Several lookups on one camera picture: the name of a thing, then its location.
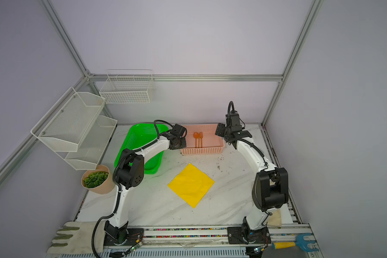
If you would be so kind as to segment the pink plastic basket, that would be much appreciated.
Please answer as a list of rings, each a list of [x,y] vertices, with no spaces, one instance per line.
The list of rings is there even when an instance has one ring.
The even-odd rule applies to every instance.
[[[187,147],[181,149],[182,155],[202,155],[202,154],[220,154],[225,148],[225,142],[222,137],[216,136],[217,124],[196,124],[184,125],[187,129],[186,142]],[[203,132],[203,147],[195,148],[195,132]]]

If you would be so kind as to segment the orange plastic spoon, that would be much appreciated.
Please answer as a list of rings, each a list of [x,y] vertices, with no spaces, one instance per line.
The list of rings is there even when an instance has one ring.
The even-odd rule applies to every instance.
[[[199,147],[199,138],[200,138],[200,134],[198,132],[195,132],[193,134],[193,137],[195,139],[195,148],[198,148]]]

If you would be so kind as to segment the green plastic basket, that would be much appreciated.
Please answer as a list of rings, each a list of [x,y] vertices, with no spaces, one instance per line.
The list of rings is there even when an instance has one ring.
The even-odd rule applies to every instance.
[[[157,140],[156,143],[150,145],[147,149],[143,150],[143,155],[145,158],[145,175],[155,174],[161,166],[163,151],[167,150],[170,147],[170,142],[166,137],[164,137],[163,135],[161,135],[159,139],[157,137],[158,134],[154,124],[142,123],[133,125],[129,129],[127,136],[117,154],[114,163],[114,168],[118,166],[120,156],[123,150],[139,149]]]

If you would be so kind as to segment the yellow paper napkin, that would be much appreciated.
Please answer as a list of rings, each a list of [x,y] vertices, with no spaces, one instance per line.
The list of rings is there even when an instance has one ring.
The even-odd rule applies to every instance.
[[[195,209],[214,183],[213,179],[190,163],[174,177],[168,187]]]

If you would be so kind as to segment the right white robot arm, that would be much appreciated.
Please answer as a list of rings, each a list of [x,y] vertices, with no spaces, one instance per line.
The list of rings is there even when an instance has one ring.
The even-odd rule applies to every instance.
[[[231,233],[237,241],[254,244],[270,243],[268,218],[289,200],[288,172],[268,161],[263,151],[254,143],[253,136],[231,101],[227,108],[226,123],[219,123],[215,135],[232,145],[248,162],[254,172],[251,189],[253,207],[244,217],[239,233]]]

